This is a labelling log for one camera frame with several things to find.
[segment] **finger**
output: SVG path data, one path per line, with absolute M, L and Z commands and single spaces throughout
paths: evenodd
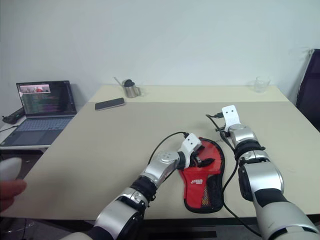
M 22 193 L 27 187 L 23 180 L 1 181 L 0 182 L 0 199 L 11 199 Z
M 10 207 L 14 203 L 14 199 L 5 199 L 0 201 L 0 212 L 6 210 L 8 207 Z

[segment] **laptop screen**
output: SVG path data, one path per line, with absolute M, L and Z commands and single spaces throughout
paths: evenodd
M 21 82 L 16 86 L 29 117 L 77 113 L 69 81 Z

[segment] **laptop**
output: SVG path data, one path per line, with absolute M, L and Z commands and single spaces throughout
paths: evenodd
M 69 81 L 17 83 L 26 120 L 1 147 L 51 145 L 76 115 Z

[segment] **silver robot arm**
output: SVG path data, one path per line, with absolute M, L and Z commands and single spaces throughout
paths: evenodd
M 176 169 L 187 168 L 191 154 L 200 146 L 201 141 L 190 133 L 178 151 L 158 154 L 138 179 L 102 210 L 92 230 L 87 234 L 76 232 L 62 240 L 134 239 L 157 189 Z
M 283 195 L 284 181 L 254 132 L 240 123 L 235 106 L 222 109 L 224 131 L 239 163 L 241 195 L 253 202 L 264 240 L 318 240 L 319 231 L 309 218 Z

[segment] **wire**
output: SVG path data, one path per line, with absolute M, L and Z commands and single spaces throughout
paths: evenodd
M 189 134 L 188 134 L 187 132 L 185 132 L 185 131 L 177 131 L 177 132 L 172 133 L 172 134 L 170 134 L 169 136 L 165 137 L 165 138 L 155 147 L 155 149 L 153 150 L 153 152 L 152 152 L 152 154 L 151 154 L 151 156 L 150 156 L 150 158 L 149 158 L 148 165 L 150 164 L 151 159 L 153 158 L 155 152 L 158 150 L 158 148 L 161 146 L 161 144 L 163 144 L 164 141 L 167 140 L 168 138 L 170 138 L 170 137 L 172 137 L 172 136 L 174 136 L 174 135 L 178 135 L 178 134 L 183 134 L 185 138 L 189 135 Z
M 19 127 L 19 125 L 14 125 L 14 126 L 6 128 L 6 129 L 3 129 L 3 130 L 0 131 L 0 133 L 3 132 L 3 131 L 9 130 L 9 129 L 16 128 L 16 127 Z
M 25 235 L 26 235 L 26 227 L 27 227 L 27 219 L 24 219 L 24 229 L 23 229 L 23 235 L 21 240 L 25 240 Z
M 219 131 L 220 133 L 220 137 L 221 139 L 232 149 L 233 152 L 235 152 L 235 148 L 231 145 L 231 143 L 228 141 L 227 137 L 225 136 L 224 132 L 219 128 L 219 126 L 216 124 L 216 122 L 212 119 L 215 118 L 216 116 L 211 116 L 209 114 L 206 114 L 206 116 L 210 119 L 210 121 L 214 124 L 215 128 Z M 230 183 L 231 179 L 235 176 L 237 169 L 239 166 L 239 162 L 236 159 L 235 160 L 235 166 L 234 169 L 231 173 L 231 175 L 229 176 L 229 178 L 227 179 L 227 181 L 225 182 L 223 188 L 222 188 L 222 201 L 223 201 L 223 206 L 225 207 L 225 209 L 232 215 L 235 217 L 235 219 L 237 219 L 240 223 L 242 223 L 242 225 L 248 229 L 250 232 L 252 232 L 253 234 L 261 237 L 261 234 L 258 233 L 257 231 L 255 231 L 254 229 L 252 229 L 251 227 L 249 227 L 246 223 L 244 223 L 233 211 L 230 210 L 230 208 L 228 208 L 228 206 L 226 205 L 225 202 L 225 190 L 228 186 L 228 184 Z

